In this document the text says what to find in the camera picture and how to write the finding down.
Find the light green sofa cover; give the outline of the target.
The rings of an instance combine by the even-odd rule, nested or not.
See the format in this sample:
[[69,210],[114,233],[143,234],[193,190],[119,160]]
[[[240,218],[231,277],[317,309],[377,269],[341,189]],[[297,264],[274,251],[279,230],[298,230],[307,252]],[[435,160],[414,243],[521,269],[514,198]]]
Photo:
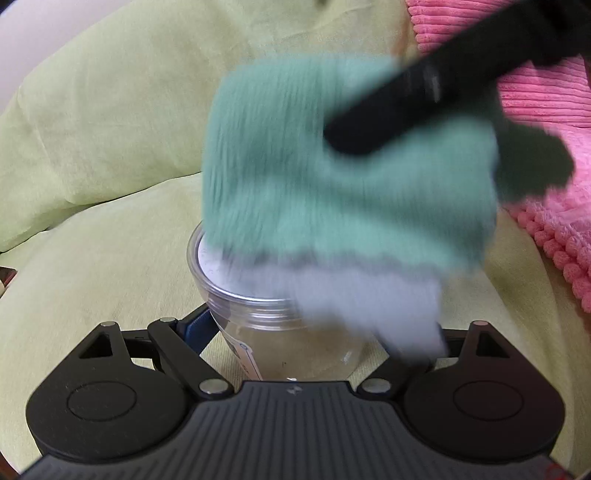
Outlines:
[[17,1],[1,17],[1,451],[38,458],[32,391],[98,323],[200,304],[204,125],[221,77],[271,54],[417,52],[401,1]]

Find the teal microfiber cloth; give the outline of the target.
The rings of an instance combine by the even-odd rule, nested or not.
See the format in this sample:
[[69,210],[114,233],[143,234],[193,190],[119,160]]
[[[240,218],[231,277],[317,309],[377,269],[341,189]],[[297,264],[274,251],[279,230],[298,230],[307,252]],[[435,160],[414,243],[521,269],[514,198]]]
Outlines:
[[366,157],[333,150],[325,121],[396,70],[389,57],[308,56],[226,76],[197,257],[221,289],[433,361],[446,352],[443,285],[481,265],[498,206],[565,186],[574,163],[560,138],[509,120],[495,91]]

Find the clear plastic jar white lid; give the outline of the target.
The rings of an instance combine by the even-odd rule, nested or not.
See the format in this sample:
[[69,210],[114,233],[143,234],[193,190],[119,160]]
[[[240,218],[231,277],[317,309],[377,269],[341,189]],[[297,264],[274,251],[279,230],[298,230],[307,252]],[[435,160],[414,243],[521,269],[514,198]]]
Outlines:
[[283,300],[257,299],[228,292],[204,272],[200,254],[204,232],[196,227],[187,245],[187,263],[199,295],[247,378],[263,381],[359,383],[386,360],[375,340],[344,329],[308,328]]

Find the dark smartphone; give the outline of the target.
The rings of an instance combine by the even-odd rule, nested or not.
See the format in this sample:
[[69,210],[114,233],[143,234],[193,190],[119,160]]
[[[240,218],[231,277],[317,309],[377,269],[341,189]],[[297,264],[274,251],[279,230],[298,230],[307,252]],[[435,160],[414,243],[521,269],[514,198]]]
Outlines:
[[2,296],[11,281],[16,277],[17,271],[9,267],[0,267],[0,296]]

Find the pink fleece blanket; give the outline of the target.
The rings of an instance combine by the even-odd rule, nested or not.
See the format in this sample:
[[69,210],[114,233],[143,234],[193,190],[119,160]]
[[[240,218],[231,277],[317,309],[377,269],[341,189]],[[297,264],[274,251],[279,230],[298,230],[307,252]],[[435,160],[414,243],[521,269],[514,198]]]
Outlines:
[[441,140],[430,160],[450,167],[435,195],[468,225],[454,240],[484,254],[499,203],[552,259],[590,309],[590,90],[584,61],[518,68],[476,111],[420,129]]

